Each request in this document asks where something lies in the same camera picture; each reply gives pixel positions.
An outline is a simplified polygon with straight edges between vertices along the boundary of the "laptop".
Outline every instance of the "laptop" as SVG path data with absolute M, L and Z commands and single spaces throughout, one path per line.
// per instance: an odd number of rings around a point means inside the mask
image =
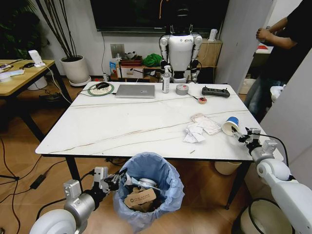
M 116 93 L 117 98 L 155 98 L 154 85 L 121 84 Z

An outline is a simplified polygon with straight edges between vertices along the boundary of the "blue paper cup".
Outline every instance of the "blue paper cup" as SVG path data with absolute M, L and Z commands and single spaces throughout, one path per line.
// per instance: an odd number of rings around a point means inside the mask
M 228 120 L 222 125 L 222 131 L 229 136 L 233 136 L 232 127 L 239 132 L 238 118 L 229 117 Z

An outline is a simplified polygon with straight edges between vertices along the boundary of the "person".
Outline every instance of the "person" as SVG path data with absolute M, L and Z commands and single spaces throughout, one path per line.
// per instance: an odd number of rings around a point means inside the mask
M 257 39 L 274 45 L 270 57 L 244 102 L 258 122 L 265 116 L 266 108 L 271 106 L 270 88 L 286 84 L 311 49 L 312 41 L 306 33 L 311 9 L 312 0 L 302 0 L 287 17 L 268 30 L 259 28 L 256 33 Z

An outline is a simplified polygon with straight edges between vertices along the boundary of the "bottle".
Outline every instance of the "bottle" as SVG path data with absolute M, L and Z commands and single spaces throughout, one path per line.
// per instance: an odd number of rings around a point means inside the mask
M 168 93 L 169 92 L 169 83 L 170 83 L 170 78 L 171 78 L 171 74 L 169 73 L 169 65 L 165 66 L 165 74 L 162 76 L 163 79 L 163 83 L 162 83 L 162 91 L 164 93 Z

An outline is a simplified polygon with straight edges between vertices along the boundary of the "mouse pad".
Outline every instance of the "mouse pad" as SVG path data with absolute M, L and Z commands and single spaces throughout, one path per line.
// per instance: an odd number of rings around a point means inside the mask
M 88 93 L 92 96 L 103 96 L 106 94 L 110 94 L 111 92 L 113 92 L 113 90 L 114 90 L 114 86 L 112 84 L 109 84 L 108 87 L 102 88 L 102 89 L 97 89 L 96 85 L 92 85 L 89 88 Z

